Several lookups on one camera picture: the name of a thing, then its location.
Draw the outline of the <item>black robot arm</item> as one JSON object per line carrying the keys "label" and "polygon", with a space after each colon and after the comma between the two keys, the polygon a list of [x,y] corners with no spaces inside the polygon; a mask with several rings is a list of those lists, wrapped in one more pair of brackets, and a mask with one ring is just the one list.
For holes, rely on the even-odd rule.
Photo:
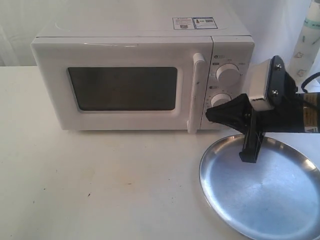
{"label": "black robot arm", "polygon": [[285,73],[275,77],[284,91],[279,92],[279,104],[272,104],[271,110],[255,110],[247,94],[242,93],[233,100],[207,109],[205,116],[212,123],[218,123],[244,134],[240,159],[256,163],[265,133],[319,133],[320,94],[318,92],[298,93],[293,78]]}

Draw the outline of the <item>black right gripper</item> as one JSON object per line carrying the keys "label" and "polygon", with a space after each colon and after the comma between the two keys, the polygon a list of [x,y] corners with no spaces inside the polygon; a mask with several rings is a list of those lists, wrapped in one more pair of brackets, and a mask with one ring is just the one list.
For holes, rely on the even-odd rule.
{"label": "black right gripper", "polygon": [[246,93],[226,103],[208,108],[205,116],[209,122],[230,127],[244,134],[240,159],[244,163],[257,162],[265,131],[261,116],[252,108]]}

